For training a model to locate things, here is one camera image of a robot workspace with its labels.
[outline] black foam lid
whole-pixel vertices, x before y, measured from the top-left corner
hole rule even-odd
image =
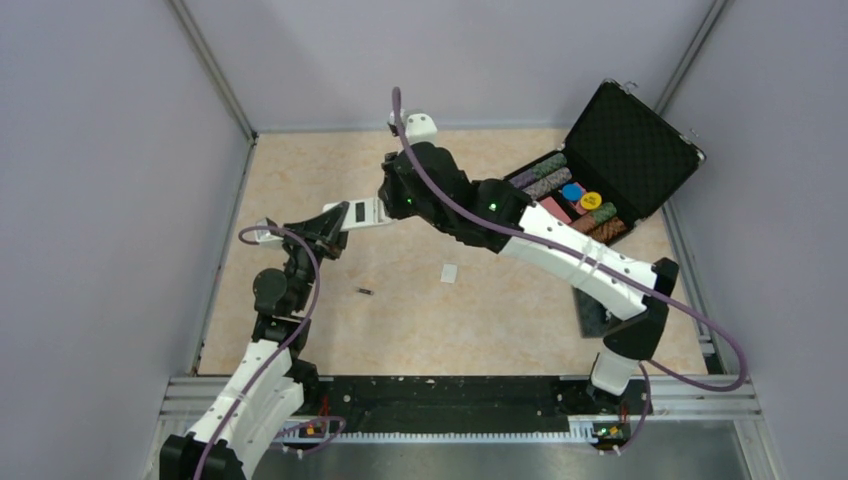
[[[627,223],[647,218],[703,153],[618,83],[604,81],[565,139],[568,165],[605,192]]]

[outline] open black case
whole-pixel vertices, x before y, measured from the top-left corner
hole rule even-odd
[[[549,152],[505,177],[509,180],[546,159],[563,154],[569,181],[612,202],[626,226],[612,245],[654,214],[704,162],[704,154],[647,105],[614,80],[605,80],[580,114],[559,150]],[[554,200],[565,211],[573,204],[560,188],[538,198]],[[581,331],[587,337],[606,332],[606,311],[575,290]]]

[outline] white plastic bracket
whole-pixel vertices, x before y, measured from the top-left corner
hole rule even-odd
[[[519,225],[526,233],[583,252],[585,258],[600,261],[642,285],[653,288],[656,283],[657,275],[653,272],[650,263],[627,257],[592,240],[568,225],[564,225],[544,207],[528,206],[524,210]],[[585,259],[574,258],[518,237],[510,238],[500,255],[524,260],[568,281],[601,302],[607,310],[621,320],[633,318],[646,309],[642,303],[642,292],[590,266]]]
[[[364,198],[362,200],[349,200],[350,207],[347,209],[342,231],[358,230],[361,228],[382,227],[394,223],[386,213],[386,206],[378,197]],[[341,202],[328,203],[324,205],[326,212]]]
[[[241,391],[259,367],[277,351],[277,342],[260,340],[247,346],[239,368],[197,423],[189,428],[194,439],[208,442],[224,414],[237,398],[241,403],[236,408],[219,435],[226,440],[236,457],[242,462],[246,478],[252,478],[259,459],[277,435],[280,427],[303,405],[303,386],[289,377],[291,355],[288,349],[280,352],[259,376],[250,390]]]
[[[623,357],[604,346],[592,367],[592,385],[613,395],[621,395],[638,366],[639,360]]]
[[[269,218],[263,218],[256,222],[257,226],[267,227],[271,224],[271,220]],[[277,235],[276,233],[270,230],[255,230],[253,232],[253,237],[259,246],[262,248],[269,248],[271,250],[282,250],[283,249],[283,237]]]
[[[424,113],[423,110],[401,110],[400,117],[406,129],[406,139],[410,145],[419,142],[436,144],[436,134],[439,129],[436,128],[436,123],[430,115]],[[394,112],[389,113],[388,123],[389,125],[395,124]]]

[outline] blue poker chip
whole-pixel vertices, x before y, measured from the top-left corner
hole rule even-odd
[[[562,196],[569,202],[576,202],[583,196],[583,189],[574,183],[562,187]]]

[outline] marble-pattern surface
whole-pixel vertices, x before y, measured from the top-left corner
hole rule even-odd
[[[558,130],[440,132],[469,178],[500,177],[555,148]],[[383,154],[398,148],[387,132],[262,135],[237,228],[268,216],[310,218],[339,200],[373,196]],[[646,261],[671,256],[655,215],[616,245]],[[251,284],[286,254],[234,240],[199,372],[229,374],[253,328]],[[442,266],[459,267],[456,283]],[[342,257],[321,269],[321,290],[302,354],[322,374],[586,374],[601,347],[579,334],[571,288],[510,258],[466,247],[417,218],[350,235]],[[356,292],[373,290],[373,296]],[[675,289],[682,299],[682,287]],[[691,320],[674,311],[655,358],[684,373],[706,373]]]

